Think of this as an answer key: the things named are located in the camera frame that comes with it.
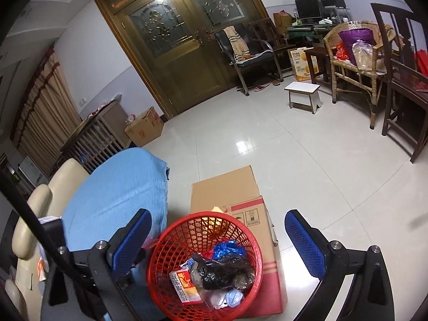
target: red plastic bag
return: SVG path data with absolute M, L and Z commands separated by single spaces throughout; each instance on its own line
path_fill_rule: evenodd
M 420 72 L 428 76 L 428 53 L 424 49 L 420 49 L 415 54 L 415 60 L 418 64 Z
M 345 48 L 345 45 L 343 44 L 343 42 L 339 42 L 336 45 L 336 49 L 337 49 L 337 51 L 336 51 L 337 59 L 343 60 L 343 61 L 349 60 L 349 55 L 346 51 L 346 48 Z

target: rattan armchair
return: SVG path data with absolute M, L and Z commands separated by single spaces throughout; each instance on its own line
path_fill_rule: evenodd
M 385 75 L 379 75 L 376 73 L 376 62 L 379 59 L 384 58 L 384 47 L 382 44 L 382 38 L 380 37 L 379 26 L 373 22 L 361 22 L 362 28 L 368 28 L 373 31 L 374 40 L 376 45 L 373 46 L 373 59 L 372 59 L 372 70 L 364 71 L 358 70 L 356 66 L 349 62 L 343 62 L 341 60 L 334 58 L 336 45 L 341 42 L 339 33 L 343 30 L 349 30 L 348 23 L 342 23 L 334 27 L 327 35 L 324 37 L 325 47 L 327 48 L 328 54 L 330 56 L 331 62 L 331 73 L 332 73 L 332 100 L 333 104 L 337 101 L 338 92 L 358 92 L 360 91 L 355 89 L 344 89 L 337 88 L 337 78 L 343 79 L 344 81 L 355 85 L 358 88 L 361 88 L 369 93 L 369 105 L 370 105 L 370 129 L 375 128 L 375 119 L 376 119 L 376 108 L 379 101 L 380 92 L 384 84 Z M 388 40 L 391 43 L 395 40 L 395 31 L 389 25 L 385 25 L 388 34 Z M 367 85 L 366 80 L 363 82 L 363 76 L 370 79 L 371 85 Z M 379 88 L 377 87 L 377 80 L 380 81 Z

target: purple pillow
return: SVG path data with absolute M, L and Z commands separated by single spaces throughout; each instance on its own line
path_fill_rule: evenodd
M 373 31 L 367 28 L 341 31 L 339 36 L 343 41 L 351 63 L 355 66 L 357 65 L 357 62 L 355 60 L 354 53 L 352 52 L 352 46 L 354 43 L 357 42 L 357 40 L 362 40 L 372 46 L 376 45 L 375 38 L 373 37 Z

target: white stool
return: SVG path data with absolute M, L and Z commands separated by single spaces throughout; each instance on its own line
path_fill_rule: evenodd
M 292 82 L 284 90 L 288 90 L 290 108 L 292 103 L 309 106 L 315 114 L 317 107 L 321 107 L 321 100 L 318 94 L 318 84 L 305 82 Z

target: curtain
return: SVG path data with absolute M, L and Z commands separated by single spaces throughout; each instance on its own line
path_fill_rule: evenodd
M 31 78 L 12 128 L 16 148 L 49 176 L 59 151 L 82 122 L 51 47 Z

